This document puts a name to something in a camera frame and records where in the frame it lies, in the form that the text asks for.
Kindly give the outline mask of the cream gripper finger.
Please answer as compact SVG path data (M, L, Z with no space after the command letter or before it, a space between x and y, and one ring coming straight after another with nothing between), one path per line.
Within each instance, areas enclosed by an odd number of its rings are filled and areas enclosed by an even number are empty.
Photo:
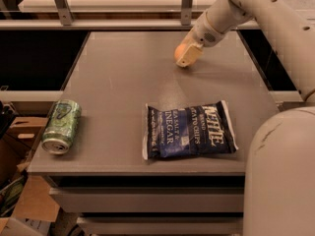
M178 61L175 61L175 63L182 68L189 67L193 65L202 54L203 50L199 46L186 46L182 56Z
M190 46L195 44L196 44L195 32L191 29L181 41L181 45Z

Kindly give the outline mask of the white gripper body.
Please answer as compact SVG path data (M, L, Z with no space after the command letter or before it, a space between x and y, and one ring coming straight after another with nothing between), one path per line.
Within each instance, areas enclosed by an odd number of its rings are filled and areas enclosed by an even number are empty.
M192 27L193 39L199 46L213 47L223 40L224 35L211 24L211 12L205 11Z

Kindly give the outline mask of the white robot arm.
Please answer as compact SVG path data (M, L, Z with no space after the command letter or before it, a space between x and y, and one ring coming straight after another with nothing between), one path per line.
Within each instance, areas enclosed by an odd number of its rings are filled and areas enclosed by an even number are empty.
M178 66L255 20L293 82L272 95L284 110L247 154L242 236L315 236L315 27L284 0L217 0L175 50Z

